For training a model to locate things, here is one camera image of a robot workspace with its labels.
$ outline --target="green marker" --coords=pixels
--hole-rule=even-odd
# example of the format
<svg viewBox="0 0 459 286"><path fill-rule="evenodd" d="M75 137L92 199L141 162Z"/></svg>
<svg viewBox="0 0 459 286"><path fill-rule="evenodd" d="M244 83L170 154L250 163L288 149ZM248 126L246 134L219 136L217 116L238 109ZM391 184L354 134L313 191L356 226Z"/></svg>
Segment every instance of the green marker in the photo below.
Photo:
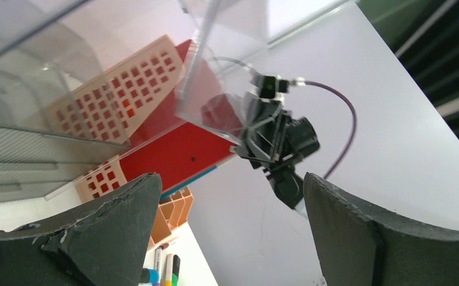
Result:
<svg viewBox="0 0 459 286"><path fill-rule="evenodd" d="M173 286L177 286L179 283L179 273L180 273L180 257L178 255L173 256L173 274L171 277L171 283Z"/></svg>

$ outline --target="marker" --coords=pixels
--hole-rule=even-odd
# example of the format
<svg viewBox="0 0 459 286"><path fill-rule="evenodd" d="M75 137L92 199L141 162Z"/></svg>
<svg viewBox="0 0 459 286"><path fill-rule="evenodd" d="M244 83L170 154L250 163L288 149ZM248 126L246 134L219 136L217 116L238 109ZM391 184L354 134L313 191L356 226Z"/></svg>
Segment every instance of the marker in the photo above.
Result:
<svg viewBox="0 0 459 286"><path fill-rule="evenodd" d="M166 257L166 277L164 278L164 286L173 286L173 254L168 254Z"/></svg>
<svg viewBox="0 0 459 286"><path fill-rule="evenodd" d="M175 254L173 256L173 277L172 277L173 286L177 286L177 284L179 283L179 273L180 273L180 257Z"/></svg>
<svg viewBox="0 0 459 286"><path fill-rule="evenodd" d="M157 271L159 277L158 282L153 284L154 286L161 286L161 252L163 252L163 249L165 249L166 247L168 247L167 243L155 249L154 269Z"/></svg>

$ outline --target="square hole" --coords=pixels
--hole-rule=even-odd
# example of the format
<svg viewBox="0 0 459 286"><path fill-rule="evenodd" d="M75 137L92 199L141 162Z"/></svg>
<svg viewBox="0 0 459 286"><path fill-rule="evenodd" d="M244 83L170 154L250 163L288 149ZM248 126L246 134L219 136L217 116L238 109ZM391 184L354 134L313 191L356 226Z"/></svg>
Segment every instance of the square hole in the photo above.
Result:
<svg viewBox="0 0 459 286"><path fill-rule="evenodd" d="M138 69L136 67L132 68L131 69L131 73L133 74L133 76L138 76L140 73L138 72Z"/></svg>
<svg viewBox="0 0 459 286"><path fill-rule="evenodd" d="M102 191L102 192L108 192L108 189L109 189L109 187L108 187L107 184L101 185L101 191Z"/></svg>
<svg viewBox="0 0 459 286"><path fill-rule="evenodd" d="M135 116L135 111L133 109L126 111L126 113L127 113L127 116L129 116L130 118Z"/></svg>
<svg viewBox="0 0 459 286"><path fill-rule="evenodd" d="M142 94L146 97L148 94L149 94L149 89L148 88L144 88L142 89Z"/></svg>
<svg viewBox="0 0 459 286"><path fill-rule="evenodd" d="M56 115L57 115L57 119L59 119L60 121L64 120L64 115L59 110L56 112Z"/></svg>
<svg viewBox="0 0 459 286"><path fill-rule="evenodd" d="M99 91L99 89L95 89L92 91L92 94L94 94L94 97L98 100L101 98L101 92Z"/></svg>
<svg viewBox="0 0 459 286"><path fill-rule="evenodd" d="M112 84L114 85L115 88L118 88L120 86L120 82L118 81L117 78L112 80Z"/></svg>
<svg viewBox="0 0 459 286"><path fill-rule="evenodd" d="M109 180L115 179L115 174L114 174L114 172L107 173L107 178L108 178Z"/></svg>
<svg viewBox="0 0 459 286"><path fill-rule="evenodd" d="M82 100L77 100L77 105L79 106L79 109L84 108L84 105L82 104Z"/></svg>

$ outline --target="beige perforated panel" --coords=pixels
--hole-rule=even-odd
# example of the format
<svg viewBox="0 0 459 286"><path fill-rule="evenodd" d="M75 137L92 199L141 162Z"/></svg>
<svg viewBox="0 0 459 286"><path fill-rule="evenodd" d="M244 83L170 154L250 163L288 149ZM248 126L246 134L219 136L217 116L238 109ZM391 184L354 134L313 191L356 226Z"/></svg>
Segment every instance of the beige perforated panel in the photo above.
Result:
<svg viewBox="0 0 459 286"><path fill-rule="evenodd" d="M175 88L182 67L174 43L163 36L107 73L128 134Z"/></svg>
<svg viewBox="0 0 459 286"><path fill-rule="evenodd" d="M127 183L119 160L114 157L75 181L82 201L99 198Z"/></svg>
<svg viewBox="0 0 459 286"><path fill-rule="evenodd" d="M67 95L45 113L56 132L122 144L173 91L182 72L174 43L162 36L107 71L108 83L97 77L73 91L73 100Z"/></svg>

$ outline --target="clear acrylic box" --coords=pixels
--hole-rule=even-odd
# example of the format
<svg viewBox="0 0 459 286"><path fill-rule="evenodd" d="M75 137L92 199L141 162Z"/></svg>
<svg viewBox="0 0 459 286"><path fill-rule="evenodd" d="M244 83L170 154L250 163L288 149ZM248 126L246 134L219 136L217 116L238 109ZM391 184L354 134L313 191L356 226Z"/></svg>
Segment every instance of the clear acrylic box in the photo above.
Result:
<svg viewBox="0 0 459 286"><path fill-rule="evenodd" d="M48 156L31 156L42 150L35 145L20 158L24 166L10 169L87 163L63 168L60 183L85 168L83 180L185 122L237 142L252 85L231 61L265 50L266 15L266 0L0 1L0 129L54 138ZM228 72L244 80L231 82ZM57 140L69 144L54 156ZM1 154L17 163L12 150ZM5 184L55 175L13 177Z"/></svg>

